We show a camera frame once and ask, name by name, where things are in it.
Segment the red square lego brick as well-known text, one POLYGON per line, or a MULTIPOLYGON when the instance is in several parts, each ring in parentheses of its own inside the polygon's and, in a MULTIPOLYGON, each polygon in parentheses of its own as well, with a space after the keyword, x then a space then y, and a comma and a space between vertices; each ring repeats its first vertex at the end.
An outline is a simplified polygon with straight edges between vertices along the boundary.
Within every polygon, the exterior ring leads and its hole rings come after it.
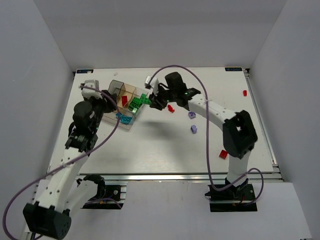
POLYGON ((220 152, 220 154, 219 154, 219 157, 221 158, 221 159, 226 159, 227 158, 227 156, 228 156, 228 152, 227 151, 225 151, 225 150, 221 150, 221 152, 220 152))

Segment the purple lego brick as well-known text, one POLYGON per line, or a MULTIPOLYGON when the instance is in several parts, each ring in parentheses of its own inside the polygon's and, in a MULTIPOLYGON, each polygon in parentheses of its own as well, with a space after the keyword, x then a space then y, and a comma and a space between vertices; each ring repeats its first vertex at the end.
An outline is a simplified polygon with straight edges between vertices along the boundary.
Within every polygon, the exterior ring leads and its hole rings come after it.
POLYGON ((190 119, 194 119, 194 118, 196 118, 196 113, 193 112, 193 111, 189 111, 189 112, 188 112, 188 117, 189 117, 190 119))
POLYGON ((195 133, 197 133, 198 128, 196 127, 196 125, 192 125, 192 126, 190 127, 190 130, 191 130, 191 132, 192 132, 193 134, 195 134, 195 133))

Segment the cyan 2x4 lego brick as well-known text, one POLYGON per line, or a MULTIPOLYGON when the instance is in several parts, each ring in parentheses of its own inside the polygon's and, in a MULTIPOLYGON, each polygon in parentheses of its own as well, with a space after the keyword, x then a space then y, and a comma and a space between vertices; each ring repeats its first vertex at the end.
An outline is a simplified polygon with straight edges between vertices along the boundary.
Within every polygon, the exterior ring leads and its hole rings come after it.
POLYGON ((122 124, 125 124, 125 125, 129 125, 131 121, 132 121, 132 117, 129 117, 129 116, 124 116, 124 115, 123 115, 123 116, 120 118, 120 122, 121 122, 122 124))

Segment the red round lego piece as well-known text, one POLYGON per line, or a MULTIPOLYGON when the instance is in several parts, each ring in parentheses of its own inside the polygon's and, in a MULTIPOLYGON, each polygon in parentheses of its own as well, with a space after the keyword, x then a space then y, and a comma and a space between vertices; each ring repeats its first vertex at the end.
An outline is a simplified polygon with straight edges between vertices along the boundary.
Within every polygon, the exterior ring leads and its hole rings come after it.
POLYGON ((167 108, 171 113, 175 112, 175 109, 170 104, 167 105, 167 108))

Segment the cyan 2x2 lego brick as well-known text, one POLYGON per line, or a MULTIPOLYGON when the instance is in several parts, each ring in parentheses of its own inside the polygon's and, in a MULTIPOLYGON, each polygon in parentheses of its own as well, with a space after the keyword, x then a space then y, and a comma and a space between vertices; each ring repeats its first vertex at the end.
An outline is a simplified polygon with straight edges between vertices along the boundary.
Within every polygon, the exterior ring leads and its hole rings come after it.
POLYGON ((117 119, 120 119, 122 117, 122 114, 120 113, 120 112, 118 112, 117 114, 116 114, 116 118, 117 119))

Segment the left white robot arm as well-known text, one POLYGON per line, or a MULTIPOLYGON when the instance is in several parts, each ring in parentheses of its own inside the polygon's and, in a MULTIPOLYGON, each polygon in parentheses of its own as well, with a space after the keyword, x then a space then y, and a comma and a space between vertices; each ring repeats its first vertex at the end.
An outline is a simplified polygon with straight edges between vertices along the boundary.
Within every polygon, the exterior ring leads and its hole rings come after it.
POLYGON ((55 171, 39 198, 28 203, 23 216, 31 232, 62 240, 72 223, 72 216, 89 200, 105 196, 105 183, 97 174, 84 177, 77 190, 70 193, 82 165, 98 140, 97 131, 105 113, 116 110, 116 94, 107 90, 82 90, 83 101, 73 108, 72 123, 68 129, 61 170, 55 171))

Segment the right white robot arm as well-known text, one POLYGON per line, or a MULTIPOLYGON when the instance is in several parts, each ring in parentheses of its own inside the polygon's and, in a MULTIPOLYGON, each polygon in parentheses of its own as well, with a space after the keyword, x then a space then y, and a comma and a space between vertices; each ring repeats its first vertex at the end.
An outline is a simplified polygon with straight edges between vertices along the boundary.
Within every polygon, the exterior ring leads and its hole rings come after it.
POLYGON ((213 123, 222 132, 223 147, 229 154, 228 172, 223 187, 213 186, 222 192, 227 189, 241 189, 248 183, 247 169, 250 154, 258 140, 250 114, 227 109, 208 99, 206 90, 188 88, 178 72, 165 76, 163 85, 155 76, 148 76, 144 82, 151 89, 150 107, 163 110, 168 103, 176 103, 188 111, 206 119, 206 125, 213 123))

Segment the green 2x4 lego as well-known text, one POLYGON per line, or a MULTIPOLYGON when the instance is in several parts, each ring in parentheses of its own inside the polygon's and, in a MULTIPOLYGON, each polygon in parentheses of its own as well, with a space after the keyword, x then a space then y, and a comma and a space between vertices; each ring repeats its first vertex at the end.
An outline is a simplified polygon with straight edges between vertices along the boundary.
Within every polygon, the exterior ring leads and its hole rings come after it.
POLYGON ((138 97, 134 97, 130 104, 128 105, 128 109, 134 112, 134 109, 139 109, 142 106, 140 99, 138 97))
POLYGON ((140 103, 144 104, 144 105, 151 105, 151 100, 148 98, 148 96, 146 94, 141 94, 140 98, 140 103))

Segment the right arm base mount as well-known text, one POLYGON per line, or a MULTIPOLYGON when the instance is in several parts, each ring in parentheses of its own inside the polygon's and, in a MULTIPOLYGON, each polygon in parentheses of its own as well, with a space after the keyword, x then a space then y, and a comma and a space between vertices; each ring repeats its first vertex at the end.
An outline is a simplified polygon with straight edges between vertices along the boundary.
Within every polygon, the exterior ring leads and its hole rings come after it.
POLYGON ((248 184, 238 193, 232 192, 230 188, 216 191, 208 185, 208 192, 204 196, 209 200, 211 213, 258 211, 257 204, 253 202, 256 195, 252 184, 248 184))

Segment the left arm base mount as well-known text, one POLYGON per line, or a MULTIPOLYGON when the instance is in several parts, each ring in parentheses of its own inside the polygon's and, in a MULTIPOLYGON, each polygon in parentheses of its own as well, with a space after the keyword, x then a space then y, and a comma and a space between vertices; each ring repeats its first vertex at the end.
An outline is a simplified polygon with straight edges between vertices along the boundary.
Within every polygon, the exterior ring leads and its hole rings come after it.
POLYGON ((90 198, 82 209, 120 210, 126 197, 126 187, 115 183, 106 183, 98 174, 89 174, 76 180, 79 187, 82 181, 91 181, 97 185, 97 194, 90 198))

